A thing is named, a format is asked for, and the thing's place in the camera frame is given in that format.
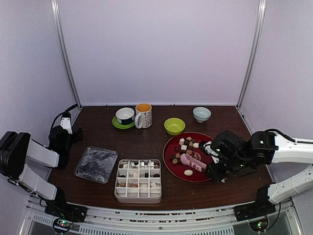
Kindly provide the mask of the tin lid with rabbit picture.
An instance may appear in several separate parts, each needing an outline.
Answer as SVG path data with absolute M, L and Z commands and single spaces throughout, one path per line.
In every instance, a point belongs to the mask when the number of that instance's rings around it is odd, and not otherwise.
M 76 177 L 106 184 L 118 158 L 118 152 L 89 146 L 85 149 L 73 174 Z

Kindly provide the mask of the pink plastic scoop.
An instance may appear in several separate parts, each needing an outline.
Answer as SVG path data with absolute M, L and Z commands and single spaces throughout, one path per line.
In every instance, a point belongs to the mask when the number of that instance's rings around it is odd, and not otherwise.
M 199 172 L 205 172 L 207 165 L 203 162 L 200 162 L 194 158 L 192 158 L 190 155 L 188 154 L 182 154 L 180 156 L 180 161 L 182 164 L 184 165 L 188 165 L 194 169 L 196 169 Z

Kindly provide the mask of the silver compartment tin box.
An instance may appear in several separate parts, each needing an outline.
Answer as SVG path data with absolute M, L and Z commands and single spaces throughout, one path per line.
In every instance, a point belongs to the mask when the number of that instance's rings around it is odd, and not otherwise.
M 132 164 L 138 162 L 138 168 L 132 168 Z M 154 168 L 155 162 L 159 162 L 159 168 Z M 132 178 L 131 174 L 137 172 L 138 177 Z M 159 178 L 154 178 L 154 174 L 159 174 Z M 155 182 L 157 187 L 150 187 L 150 183 Z M 114 194 L 121 203 L 130 204 L 156 204 L 162 198 L 161 185 L 161 163 L 157 159 L 152 160 L 127 160 L 122 159 L 118 163 L 115 180 Z

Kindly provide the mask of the white block chocolate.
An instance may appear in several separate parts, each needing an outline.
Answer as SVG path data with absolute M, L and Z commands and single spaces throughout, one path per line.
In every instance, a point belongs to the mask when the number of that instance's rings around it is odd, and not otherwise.
M 150 183 L 150 187 L 152 187 L 152 188 L 156 188 L 156 187 L 157 187 L 157 185 L 156 185 L 156 183 L 155 183 L 155 182 L 152 182 L 152 183 Z

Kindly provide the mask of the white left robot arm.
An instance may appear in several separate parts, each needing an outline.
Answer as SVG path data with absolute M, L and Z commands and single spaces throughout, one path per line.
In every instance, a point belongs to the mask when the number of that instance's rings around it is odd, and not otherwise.
M 53 123 L 45 146 L 27 132 L 7 131 L 0 140 L 0 172 L 8 182 L 20 186 L 44 199 L 59 216 L 66 217 L 70 206 L 62 189 L 44 179 L 30 163 L 50 169 L 65 170 L 69 163 L 72 145 L 83 140 L 83 130 L 73 131 L 71 106 L 56 116 L 59 125 Z

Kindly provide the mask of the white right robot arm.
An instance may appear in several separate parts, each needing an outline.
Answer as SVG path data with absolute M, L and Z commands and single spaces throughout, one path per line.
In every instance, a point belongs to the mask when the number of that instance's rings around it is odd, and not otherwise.
M 202 141 L 199 148 L 212 157 L 212 163 L 204 168 L 209 178 L 221 182 L 228 173 L 245 168 L 256 169 L 260 165 L 283 162 L 308 164 L 300 173 L 277 184 L 258 190 L 251 212 L 261 216 L 269 209 L 269 202 L 278 204 L 284 199 L 313 187 L 313 142 L 292 138 L 277 129 L 258 131 L 245 141 L 233 132 L 219 133 L 212 141 Z

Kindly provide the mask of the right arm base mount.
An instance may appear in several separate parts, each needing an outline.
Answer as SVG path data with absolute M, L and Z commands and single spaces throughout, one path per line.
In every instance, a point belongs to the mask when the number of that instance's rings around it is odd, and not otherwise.
M 269 224 L 268 215 L 276 212 L 276 207 L 269 201 L 268 189 L 269 186 L 258 189 L 254 202 L 233 208 L 237 221 L 249 220 L 249 227 L 254 232 L 265 233 L 273 227 L 279 216 L 272 225 Z

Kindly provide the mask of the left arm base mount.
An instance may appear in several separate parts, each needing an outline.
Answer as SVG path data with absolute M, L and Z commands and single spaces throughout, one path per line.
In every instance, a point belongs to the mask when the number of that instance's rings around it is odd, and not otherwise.
M 53 230 L 58 234 L 69 232 L 75 222 L 84 222 L 88 208 L 70 204 L 65 193 L 58 189 L 53 200 L 44 199 L 46 203 L 45 213 L 56 217 L 52 222 Z

